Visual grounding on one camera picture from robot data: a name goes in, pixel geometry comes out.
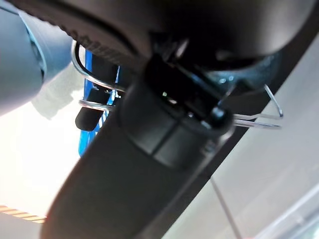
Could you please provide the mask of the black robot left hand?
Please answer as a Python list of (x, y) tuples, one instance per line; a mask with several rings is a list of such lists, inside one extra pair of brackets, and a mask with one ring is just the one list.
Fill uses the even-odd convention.
[(288, 45), (316, 0), (14, 0), (79, 46), (128, 68), (131, 84), (57, 194), (43, 239), (159, 239), (236, 127), (278, 129), (222, 106), (236, 89), (267, 90), (257, 70)]

